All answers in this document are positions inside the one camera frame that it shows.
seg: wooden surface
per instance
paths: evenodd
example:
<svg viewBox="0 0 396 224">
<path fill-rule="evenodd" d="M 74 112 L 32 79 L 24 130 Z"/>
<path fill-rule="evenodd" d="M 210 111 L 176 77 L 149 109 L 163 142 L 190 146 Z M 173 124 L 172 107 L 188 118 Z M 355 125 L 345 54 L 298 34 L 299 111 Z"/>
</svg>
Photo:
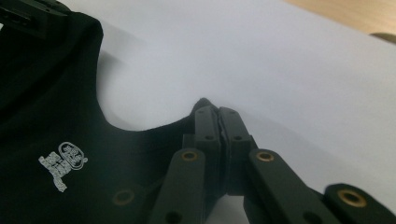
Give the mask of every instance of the wooden surface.
<svg viewBox="0 0 396 224">
<path fill-rule="evenodd" d="M 366 34 L 396 35 L 395 0 L 285 0 Z"/>
</svg>

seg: white printed logo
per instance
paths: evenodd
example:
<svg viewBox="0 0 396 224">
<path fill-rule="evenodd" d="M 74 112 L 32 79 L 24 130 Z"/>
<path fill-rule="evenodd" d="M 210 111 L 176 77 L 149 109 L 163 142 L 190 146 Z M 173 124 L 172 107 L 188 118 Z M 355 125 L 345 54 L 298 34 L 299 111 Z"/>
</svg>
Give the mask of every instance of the white printed logo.
<svg viewBox="0 0 396 224">
<path fill-rule="evenodd" d="M 81 169 L 88 159 L 84 158 L 84 153 L 81 149 L 69 142 L 60 144 L 58 150 L 62 157 L 55 152 L 51 152 L 47 158 L 40 157 L 38 160 L 52 174 L 56 188 L 60 192 L 64 192 L 67 186 L 62 181 L 62 177 L 71 170 Z"/>
</svg>

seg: black fabric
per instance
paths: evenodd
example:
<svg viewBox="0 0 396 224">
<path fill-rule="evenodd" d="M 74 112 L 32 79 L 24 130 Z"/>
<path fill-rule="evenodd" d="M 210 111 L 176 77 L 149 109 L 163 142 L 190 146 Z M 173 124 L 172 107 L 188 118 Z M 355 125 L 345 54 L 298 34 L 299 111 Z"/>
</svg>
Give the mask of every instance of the black fabric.
<svg viewBox="0 0 396 224">
<path fill-rule="evenodd" d="M 99 21 L 74 12 L 59 45 L 1 30 L 0 223 L 144 223 L 183 134 L 194 132 L 193 111 L 210 105 L 143 132 L 109 125 L 96 100 L 102 37 Z M 83 165 L 61 176 L 60 192 L 39 158 L 65 162 L 67 146 Z"/>
</svg>

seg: white table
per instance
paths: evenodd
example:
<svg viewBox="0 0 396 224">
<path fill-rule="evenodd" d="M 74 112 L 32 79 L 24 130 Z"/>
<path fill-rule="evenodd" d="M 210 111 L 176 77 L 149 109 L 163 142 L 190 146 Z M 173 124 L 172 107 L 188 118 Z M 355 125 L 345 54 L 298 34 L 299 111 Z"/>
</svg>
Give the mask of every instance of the white table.
<svg viewBox="0 0 396 224">
<path fill-rule="evenodd" d="M 63 0 L 99 19 L 98 99 L 144 130 L 206 97 L 311 188 L 344 182 L 396 212 L 396 47 L 280 0 Z M 248 223 L 242 198 L 209 224 Z"/>
</svg>

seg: white tabletop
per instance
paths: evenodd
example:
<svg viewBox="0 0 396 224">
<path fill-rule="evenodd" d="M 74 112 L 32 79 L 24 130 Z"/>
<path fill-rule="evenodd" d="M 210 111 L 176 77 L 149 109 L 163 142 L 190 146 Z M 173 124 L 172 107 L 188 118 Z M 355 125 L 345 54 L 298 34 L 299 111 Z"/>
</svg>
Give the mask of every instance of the white tabletop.
<svg viewBox="0 0 396 224">
<path fill-rule="evenodd" d="M 396 212 L 396 46 L 280 0 L 63 0 L 101 21 L 98 99 L 126 130 L 206 97 L 311 188 L 348 183 Z M 206 223 L 248 223 L 242 199 Z"/>
</svg>

